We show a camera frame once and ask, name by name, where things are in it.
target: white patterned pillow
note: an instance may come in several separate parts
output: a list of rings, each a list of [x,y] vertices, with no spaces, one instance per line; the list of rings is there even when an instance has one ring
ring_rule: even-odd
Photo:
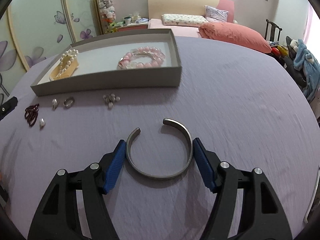
[[[162,16],[163,25],[178,25],[199,27],[208,22],[203,16],[186,14],[164,14]]]
[[[226,22],[228,14],[228,11],[219,10],[208,5],[205,6],[205,18],[209,22]]]

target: headboard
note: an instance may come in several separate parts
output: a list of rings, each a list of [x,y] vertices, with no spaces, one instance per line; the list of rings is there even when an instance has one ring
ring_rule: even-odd
[[[229,11],[227,22],[233,22],[235,6],[230,0],[148,0],[149,19],[162,19],[165,13],[204,15],[205,5]]]

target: blue garment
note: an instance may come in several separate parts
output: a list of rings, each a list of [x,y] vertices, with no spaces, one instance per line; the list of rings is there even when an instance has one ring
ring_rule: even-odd
[[[314,59],[312,64],[307,59]],[[320,86],[320,67],[319,63],[313,54],[307,49],[307,46],[302,40],[298,40],[298,52],[293,62],[293,67],[296,70],[303,71],[307,78],[307,86],[302,91],[308,102],[311,102],[316,95]]]

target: mattress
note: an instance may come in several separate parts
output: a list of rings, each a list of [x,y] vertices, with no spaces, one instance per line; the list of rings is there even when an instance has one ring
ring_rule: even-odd
[[[163,25],[160,19],[151,19],[148,29],[172,29],[175,36],[201,38],[197,27]]]
[[[36,97],[30,85],[52,60],[34,65],[12,91],[18,105],[0,125],[0,170],[8,189],[7,213],[24,236],[53,176],[59,169],[80,171],[112,152],[136,128],[132,159],[158,175],[180,170],[187,161],[180,132],[162,119],[183,123],[192,138],[234,167],[260,167],[277,193],[293,236],[303,228],[319,164],[320,129],[302,92],[272,57],[231,43],[176,37],[182,64],[178,88],[86,91]],[[121,98],[112,110],[102,96]],[[75,98],[70,109],[63,101]],[[52,110],[52,100],[60,101]],[[25,108],[39,103],[30,128]],[[90,237],[81,192],[77,193],[82,231]],[[230,236],[241,214],[238,195]],[[125,162],[116,186],[104,197],[120,239],[197,240],[215,195],[204,186],[194,160],[172,180],[154,181]]]

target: jewelry tray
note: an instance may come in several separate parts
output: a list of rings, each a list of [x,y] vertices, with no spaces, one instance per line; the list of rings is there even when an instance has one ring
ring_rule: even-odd
[[[165,54],[161,67],[117,69],[119,60],[131,49],[156,47]],[[79,67],[69,78],[50,81],[52,70],[59,64],[61,54],[41,72],[31,85],[37,96],[52,94],[143,87],[178,87],[181,61],[171,29],[144,29],[109,33],[71,44],[77,49]],[[146,63],[148,58],[140,58]]]

